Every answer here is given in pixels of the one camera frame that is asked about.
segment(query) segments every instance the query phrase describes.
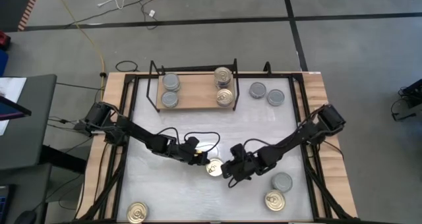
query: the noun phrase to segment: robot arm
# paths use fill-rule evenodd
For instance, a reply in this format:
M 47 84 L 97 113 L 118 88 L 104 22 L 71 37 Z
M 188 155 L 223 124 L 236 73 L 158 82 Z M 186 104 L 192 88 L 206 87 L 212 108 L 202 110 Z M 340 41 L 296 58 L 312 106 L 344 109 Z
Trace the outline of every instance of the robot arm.
M 111 117 L 116 114 L 116 122 Z M 196 150 L 199 140 L 189 137 L 184 144 L 179 144 L 178 139 L 164 134 L 152 134 L 137 124 L 131 122 L 128 117 L 120 114 L 116 106 L 98 102 L 92 107 L 83 122 L 86 130 L 105 132 L 105 142 L 116 146 L 127 143 L 126 136 L 131 136 L 143 142 L 153 154 L 176 159 L 189 165 L 206 165 L 210 163 L 207 152 Z
M 246 152 L 244 145 L 238 144 L 230 149 L 233 160 L 222 165 L 225 179 L 233 176 L 240 182 L 251 180 L 251 175 L 263 175 L 275 168 L 277 161 L 294 147 L 303 143 L 319 144 L 326 136 L 333 136 L 344 128 L 346 122 L 332 105 L 323 105 L 312 112 L 295 132 L 273 146 L 264 146 L 255 152 Z

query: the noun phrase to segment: wooden shelf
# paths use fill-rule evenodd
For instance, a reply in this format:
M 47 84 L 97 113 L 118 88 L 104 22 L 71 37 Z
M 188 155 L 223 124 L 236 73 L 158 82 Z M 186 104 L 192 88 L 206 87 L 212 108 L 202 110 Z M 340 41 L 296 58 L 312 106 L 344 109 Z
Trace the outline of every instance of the wooden shelf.
M 164 76 L 158 78 L 157 103 L 158 109 L 169 109 L 161 102 L 161 96 L 166 89 L 162 83 Z M 181 88 L 177 92 L 179 103 L 171 109 L 233 109 L 235 105 L 235 90 L 233 75 L 228 90 L 233 94 L 233 101 L 227 107 L 219 106 L 217 103 L 218 89 L 214 83 L 213 74 L 200 75 L 179 75 Z

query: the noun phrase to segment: gray floor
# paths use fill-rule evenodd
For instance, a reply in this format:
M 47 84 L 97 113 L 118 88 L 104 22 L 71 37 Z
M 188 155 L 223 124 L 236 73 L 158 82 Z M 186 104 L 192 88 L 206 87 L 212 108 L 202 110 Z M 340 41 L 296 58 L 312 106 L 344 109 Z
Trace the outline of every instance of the gray floor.
M 113 8 L 106 0 L 66 0 L 77 19 Z M 422 11 L 422 0 L 291 0 L 295 15 L 376 14 Z M 159 20 L 285 16 L 284 0 L 156 0 L 147 5 Z M 142 20 L 136 5 L 89 23 Z M 71 22 L 59 0 L 37 0 L 30 26 Z M 421 78 L 421 18 L 298 22 L 309 70 L 321 71 L 330 102 L 345 117 L 340 135 L 349 181 L 360 218 L 420 223 L 422 219 L 422 124 L 395 123 L 390 105 L 397 91 Z M 102 28 L 86 31 L 105 57 L 108 72 L 121 60 L 146 70 L 150 60 L 166 67 L 230 63 L 240 70 L 295 71 L 299 62 L 287 22 Z M 100 86 L 100 61 L 78 30 L 12 33 L 9 76 L 55 73 L 58 81 Z M 95 91 L 57 86 L 51 115 L 85 116 Z M 66 149 L 84 140 L 49 128 L 45 143 Z M 56 170 L 53 184 L 75 176 Z M 64 202 L 75 207 L 77 195 Z M 72 211 L 53 202 L 47 223 L 69 220 Z

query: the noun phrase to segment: tin can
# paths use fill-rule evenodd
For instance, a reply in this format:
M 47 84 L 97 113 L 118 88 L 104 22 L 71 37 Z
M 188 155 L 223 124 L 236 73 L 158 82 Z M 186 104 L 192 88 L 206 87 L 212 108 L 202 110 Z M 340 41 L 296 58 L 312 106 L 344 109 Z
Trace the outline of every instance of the tin can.
M 218 89 L 228 88 L 231 80 L 231 71 L 226 67 L 219 67 L 214 71 L 214 83 Z
M 280 192 L 289 192 L 293 186 L 293 180 L 290 175 L 285 172 L 275 174 L 271 178 L 272 187 Z
M 206 165 L 206 172 L 213 177 L 222 175 L 223 161 L 220 158 L 214 157 L 210 159 L 210 163 Z
M 177 92 L 181 87 L 179 76 L 174 73 L 167 73 L 163 77 L 163 85 L 166 90 Z
M 127 208 L 127 220 L 131 224 L 142 223 L 148 215 L 148 206 L 142 202 L 135 202 Z
M 167 108 L 174 108 L 176 107 L 177 103 L 179 102 L 179 98 L 175 92 L 164 92 L 161 96 L 161 102 Z
M 279 106 L 284 101 L 284 93 L 281 90 L 277 89 L 270 90 L 268 96 L 266 97 L 266 100 L 272 106 Z
M 266 94 L 266 87 L 260 82 L 254 82 L 249 88 L 249 94 L 255 99 L 263 98 Z
M 219 106 L 229 106 L 233 101 L 233 94 L 228 89 L 221 89 L 217 92 L 217 103 Z
M 279 190 L 270 190 L 265 195 L 265 204 L 272 211 L 280 211 L 286 205 L 286 200 Z

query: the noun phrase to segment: black metal frame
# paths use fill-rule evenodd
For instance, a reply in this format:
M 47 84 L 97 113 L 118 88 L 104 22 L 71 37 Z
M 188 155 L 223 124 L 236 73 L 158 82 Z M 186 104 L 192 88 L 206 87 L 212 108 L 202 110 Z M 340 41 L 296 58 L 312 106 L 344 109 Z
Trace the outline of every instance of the black metal frame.
M 136 95 L 137 95 L 137 91 L 138 91 L 138 87 L 139 87 L 139 80 L 140 79 L 148 79 L 148 87 L 147 87 L 147 95 L 150 89 L 150 79 L 151 78 L 158 78 L 159 75 L 163 75 L 165 74 L 165 72 L 193 72 L 193 71 L 201 71 L 201 69 L 205 69 L 202 71 L 206 71 L 206 70 L 212 70 L 215 69 L 216 67 L 220 67 L 221 65 L 216 65 L 216 66 L 199 66 L 199 67 L 182 67 L 182 68 L 172 68 L 172 69 L 165 69 L 162 68 L 161 69 L 157 69 L 155 63 L 153 61 L 151 61 L 151 65 L 150 65 L 150 73 L 149 74 L 143 74 L 143 75 L 139 75 L 139 74 L 126 74 L 125 75 L 125 84 L 123 87 L 123 92 L 122 92 L 122 96 L 121 96 L 121 103 L 120 103 L 120 113 L 124 112 L 124 108 L 125 108 L 125 104 L 126 104 L 126 100 L 127 100 L 127 91 L 129 88 L 129 84 L 133 82 L 133 90 L 132 90 L 132 95 L 131 95 L 131 104 L 129 107 L 129 118 L 132 120 L 133 118 L 133 111 L 135 108 L 135 103 L 136 103 Z M 231 65 L 233 67 L 235 67 L 235 72 L 236 74 L 236 81 L 237 81 L 237 91 L 239 92 L 239 85 L 238 85 L 238 78 L 286 78 L 289 80 L 289 87 L 290 87 L 290 92 L 292 95 L 292 102 L 293 102 L 293 110 L 295 113 L 295 119 L 296 122 L 299 124 L 301 122 L 301 117 L 300 117 L 300 112 L 299 112 L 299 106 L 298 106 L 298 102 L 297 102 L 297 97 L 296 97 L 296 90 L 295 90 L 295 81 L 299 84 L 299 89 L 301 92 L 301 99 L 303 100 L 303 107 L 304 107 L 304 111 L 305 111 L 305 116 L 310 114 L 309 111 L 309 104 L 307 101 L 307 96 L 306 96 L 306 92 L 305 92 L 305 85 L 304 85 L 304 81 L 303 81 L 303 75 L 301 73 L 273 73 L 272 69 L 271 69 L 271 65 L 269 62 L 266 62 L 265 66 L 264 66 L 264 71 L 266 71 L 267 73 L 244 73 L 244 74 L 239 74 L 237 71 L 237 63 L 236 60 L 234 60 L 234 63 Z M 156 69 L 157 74 L 152 74 L 152 67 L 154 67 Z M 155 107 L 154 103 L 152 103 L 152 100 L 147 96 L 148 100 L 151 102 L 151 104 L 154 106 L 154 108 L 157 110 L 157 108 Z M 320 162 L 320 158 L 318 155 L 318 152 L 316 150 L 316 148 L 312 148 L 313 151 L 313 157 L 314 157 L 314 163 L 315 163 L 315 167 L 316 167 L 316 171 L 317 171 L 317 176 L 319 177 L 320 181 L 325 185 L 324 183 L 324 175 L 322 173 L 322 165 Z M 112 175 L 112 171 L 114 168 L 114 163 L 115 163 L 115 156 L 117 155 L 117 149 L 114 149 L 111 151 L 111 158 L 109 160 L 109 166 L 107 169 L 107 177 L 105 179 L 105 182 L 108 183 L 111 179 L 111 175 Z M 304 166 L 307 166 L 310 164 L 309 161 L 309 157 L 307 154 L 307 148 L 306 145 L 302 145 L 301 146 L 301 155 L 302 155 L 302 160 L 303 160 L 303 164 Z M 121 153 L 121 162 L 123 162 L 123 167 L 125 167 L 125 161 L 127 158 L 127 146 L 123 147 L 123 151 Z M 121 186 L 123 183 L 123 177 L 124 177 L 124 170 L 123 169 L 123 174 L 119 177 L 118 181 L 117 181 L 117 187 L 116 187 L 116 193 L 115 193 L 115 197 L 114 197 L 114 201 L 113 201 L 113 209 L 112 209 L 112 214 L 111 214 L 111 218 L 112 219 L 117 219 L 117 211 L 118 211 L 118 207 L 119 207 L 119 201 L 120 201 L 120 195 L 121 195 Z M 320 219 L 320 215 L 318 213 L 318 206 L 317 206 L 317 199 L 315 196 L 315 190 L 314 190 L 314 186 L 313 186 L 313 181 L 310 178 L 310 176 L 308 174 L 305 173 L 306 176 L 306 181 L 307 181 L 307 188 L 308 188 L 308 192 L 309 192 L 309 198 L 310 198 L 310 203 L 311 203 L 311 210 L 312 210 L 312 215 L 313 215 L 313 219 L 317 220 Z M 325 216 L 326 217 L 332 217 L 331 215 L 331 210 L 330 207 L 328 205 L 328 202 L 325 200 L 324 197 L 322 197 L 322 201 L 324 204 L 324 212 L 325 212 Z M 102 204 L 101 207 L 101 211 L 100 215 L 99 215 L 99 219 L 104 219 L 105 216 L 105 209 L 106 209 L 106 204 L 107 204 L 107 200 Z

